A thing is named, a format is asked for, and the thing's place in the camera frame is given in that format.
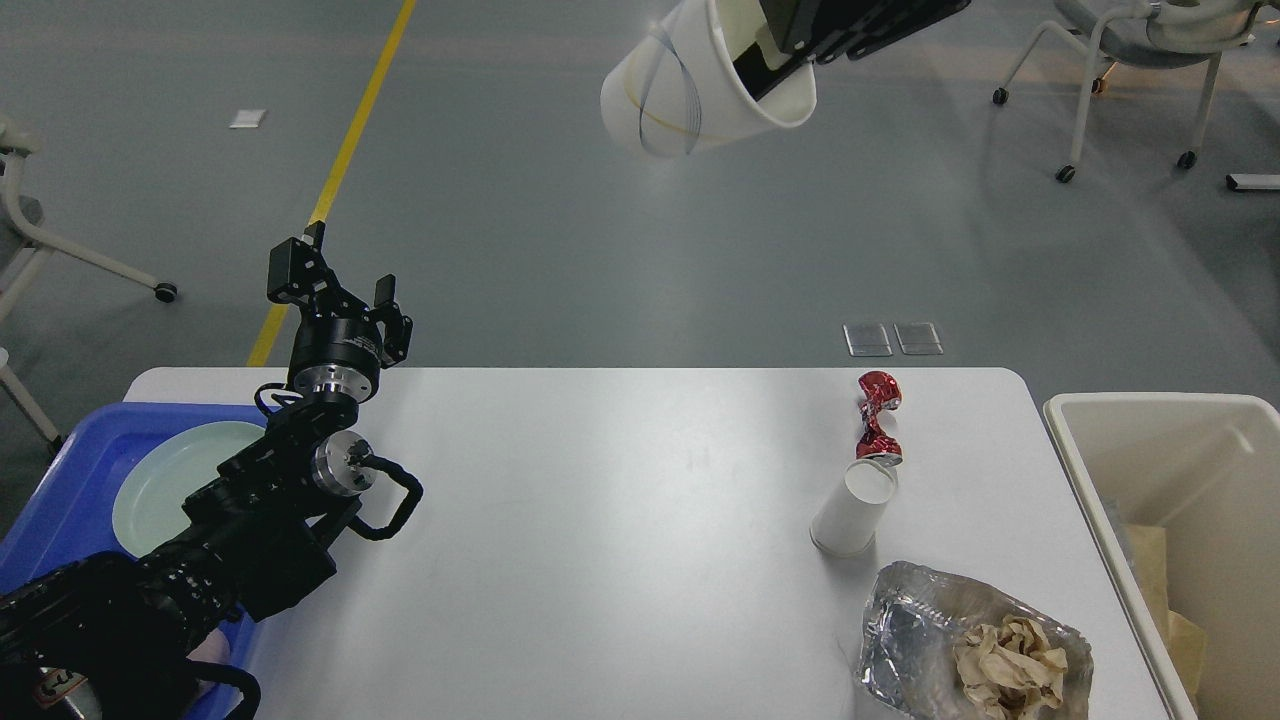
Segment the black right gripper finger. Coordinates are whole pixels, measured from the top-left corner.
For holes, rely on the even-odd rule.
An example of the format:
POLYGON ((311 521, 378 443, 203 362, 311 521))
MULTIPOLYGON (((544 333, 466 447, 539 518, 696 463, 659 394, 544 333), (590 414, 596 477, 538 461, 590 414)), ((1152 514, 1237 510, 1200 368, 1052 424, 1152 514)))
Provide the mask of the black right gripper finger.
POLYGON ((859 59, 956 15, 969 1, 762 1, 778 49, 808 61, 859 59))
POLYGON ((733 59, 733 72, 745 92, 763 100, 778 85, 809 63, 812 38, 778 45, 769 29, 758 29, 751 42, 733 59))

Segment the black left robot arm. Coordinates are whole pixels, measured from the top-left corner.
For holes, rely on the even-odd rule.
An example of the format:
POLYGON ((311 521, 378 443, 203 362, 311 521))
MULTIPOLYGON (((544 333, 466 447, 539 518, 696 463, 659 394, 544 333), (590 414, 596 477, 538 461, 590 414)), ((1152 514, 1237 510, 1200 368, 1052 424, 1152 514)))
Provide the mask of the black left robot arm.
POLYGON ((261 621, 335 574, 343 530, 385 541, 422 498, 417 477, 355 432, 384 369, 403 361, 413 323, 384 275, 371 304, 323 256, 325 223, 270 254, 266 296, 300 310, 287 378, 257 400, 261 438, 183 502, 189 525, 138 559, 102 551, 3 596, 5 719, 178 719, 202 683, 239 692, 255 716, 257 679, 193 659, 225 621, 261 621))

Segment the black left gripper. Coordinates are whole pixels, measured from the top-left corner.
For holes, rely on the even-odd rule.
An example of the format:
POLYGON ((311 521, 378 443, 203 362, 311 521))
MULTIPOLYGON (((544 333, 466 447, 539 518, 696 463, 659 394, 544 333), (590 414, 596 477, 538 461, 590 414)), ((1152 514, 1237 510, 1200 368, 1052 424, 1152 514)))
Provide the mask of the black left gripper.
POLYGON ((365 314, 337 316, 344 291, 323 256, 325 222, 311 222, 301 237, 289 237, 269 255, 266 299, 298 307, 288 366, 288 389, 298 395, 340 393, 357 404, 369 401, 380 374, 407 359, 413 320, 396 301, 396 277, 375 286, 372 319, 365 314))

